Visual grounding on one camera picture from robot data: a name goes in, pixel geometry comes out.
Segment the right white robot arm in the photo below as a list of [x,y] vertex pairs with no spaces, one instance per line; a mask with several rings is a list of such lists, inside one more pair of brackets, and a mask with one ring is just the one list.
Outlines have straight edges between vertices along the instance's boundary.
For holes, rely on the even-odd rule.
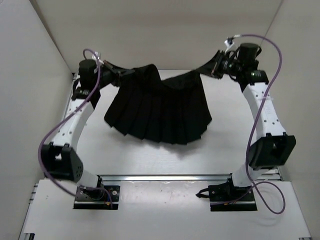
[[221,79],[228,75],[238,83],[254,118],[250,136],[256,141],[248,142],[245,164],[230,175],[232,183],[224,187],[229,200],[240,197],[242,188],[249,187],[262,174],[283,166],[296,145],[295,136],[287,133],[277,116],[269,93],[271,82],[266,72],[258,68],[261,52],[255,43],[242,43],[236,50],[217,51],[198,68],[208,77]]

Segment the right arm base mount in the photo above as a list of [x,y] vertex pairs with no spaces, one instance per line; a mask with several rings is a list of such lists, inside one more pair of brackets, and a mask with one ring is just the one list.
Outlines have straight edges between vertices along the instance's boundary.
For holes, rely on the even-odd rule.
[[234,186],[230,176],[226,182],[209,185],[201,189],[198,198],[209,199],[211,212],[252,212],[257,211],[255,196],[251,186]]

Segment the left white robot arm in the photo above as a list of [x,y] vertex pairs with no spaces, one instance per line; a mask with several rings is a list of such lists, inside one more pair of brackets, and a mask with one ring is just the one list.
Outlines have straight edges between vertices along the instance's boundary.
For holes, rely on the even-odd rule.
[[77,146],[101,97],[100,89],[109,84],[118,87],[133,73],[132,69],[115,66],[106,60],[85,59],[79,63],[65,118],[50,131],[52,140],[40,146],[39,162],[47,178],[54,183],[65,180],[84,187],[93,199],[104,195],[105,187],[99,183],[99,176],[84,169]]

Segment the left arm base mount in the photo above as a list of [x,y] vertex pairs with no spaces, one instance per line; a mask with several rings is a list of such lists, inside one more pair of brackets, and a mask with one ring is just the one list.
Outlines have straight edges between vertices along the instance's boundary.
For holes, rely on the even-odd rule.
[[111,210],[119,208],[121,186],[119,182],[104,181],[99,176],[97,182],[98,190],[87,190],[83,187],[76,189],[76,195],[73,202],[75,210]]

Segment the black pleated skirt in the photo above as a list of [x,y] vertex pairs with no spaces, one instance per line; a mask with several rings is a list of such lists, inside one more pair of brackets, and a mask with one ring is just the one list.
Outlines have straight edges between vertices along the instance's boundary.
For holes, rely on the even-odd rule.
[[201,74],[162,80],[157,67],[133,68],[120,83],[104,121],[140,140],[186,145],[201,139],[212,121]]

